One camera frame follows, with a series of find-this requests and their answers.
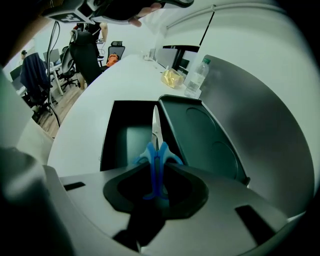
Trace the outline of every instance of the open bin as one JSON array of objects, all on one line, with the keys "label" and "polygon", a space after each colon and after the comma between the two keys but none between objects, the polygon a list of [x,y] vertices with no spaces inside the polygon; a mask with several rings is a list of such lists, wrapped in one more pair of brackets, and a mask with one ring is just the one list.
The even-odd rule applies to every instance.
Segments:
[{"label": "open bin", "polygon": [[224,131],[201,100],[163,95],[158,101],[115,101],[106,131],[101,171],[133,163],[151,141],[154,106],[163,141],[184,165],[248,183]]}]

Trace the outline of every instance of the wooden floor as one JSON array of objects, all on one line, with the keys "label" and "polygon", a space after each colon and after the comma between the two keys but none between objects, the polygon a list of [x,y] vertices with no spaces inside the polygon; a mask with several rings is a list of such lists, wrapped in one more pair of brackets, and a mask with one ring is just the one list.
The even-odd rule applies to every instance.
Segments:
[{"label": "wooden floor", "polygon": [[[58,102],[58,105],[55,105],[54,109],[60,118],[60,122],[63,122],[67,113],[76,102],[76,100],[80,97],[82,92],[83,91],[79,87],[76,87],[75,85],[71,85],[70,87],[68,85],[65,88],[65,93],[63,94],[63,96],[54,96],[55,100]],[[49,134],[49,136],[53,138],[56,137],[59,126],[54,114],[50,115],[48,111],[45,111],[41,115],[38,124],[44,131]]]}]

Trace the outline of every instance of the orange bag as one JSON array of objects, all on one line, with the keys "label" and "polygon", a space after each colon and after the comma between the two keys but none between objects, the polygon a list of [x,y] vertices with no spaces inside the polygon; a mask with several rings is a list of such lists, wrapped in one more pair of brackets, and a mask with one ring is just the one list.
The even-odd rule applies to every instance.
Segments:
[{"label": "orange bag", "polygon": [[106,66],[107,66],[107,67],[111,67],[112,65],[116,64],[116,63],[118,62],[118,60],[119,60],[118,55],[116,55],[116,54],[110,54]]}]

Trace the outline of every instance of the computer monitor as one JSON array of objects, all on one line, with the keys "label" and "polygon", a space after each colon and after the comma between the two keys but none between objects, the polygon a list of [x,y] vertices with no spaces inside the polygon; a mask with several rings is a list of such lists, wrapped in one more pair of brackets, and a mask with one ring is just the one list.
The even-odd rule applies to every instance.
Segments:
[{"label": "computer monitor", "polygon": [[[44,61],[47,62],[47,52],[43,53]],[[50,62],[56,64],[60,60],[60,54],[58,49],[53,49],[50,55]]]},{"label": "computer monitor", "polygon": [[12,70],[12,71],[10,72],[12,81],[14,81],[17,77],[20,76],[21,69],[22,69],[22,65],[16,67],[14,70]]},{"label": "computer monitor", "polygon": [[20,90],[22,86],[24,86],[20,82],[20,74],[21,74],[22,65],[16,67],[14,70],[10,72],[12,78],[12,85],[16,90]]}]

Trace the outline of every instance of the scissors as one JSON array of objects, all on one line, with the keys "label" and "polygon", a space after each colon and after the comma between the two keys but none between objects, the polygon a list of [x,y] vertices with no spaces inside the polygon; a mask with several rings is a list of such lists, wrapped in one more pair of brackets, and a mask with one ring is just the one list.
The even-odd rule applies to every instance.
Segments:
[{"label": "scissors", "polygon": [[151,142],[146,145],[145,151],[133,162],[134,164],[138,164],[142,159],[147,159],[150,163],[152,192],[145,195],[143,199],[151,200],[155,197],[168,199],[168,195],[163,192],[163,180],[164,166],[170,158],[174,159],[178,164],[183,165],[181,159],[169,150],[168,144],[163,140],[159,111],[155,105],[153,109]]}]

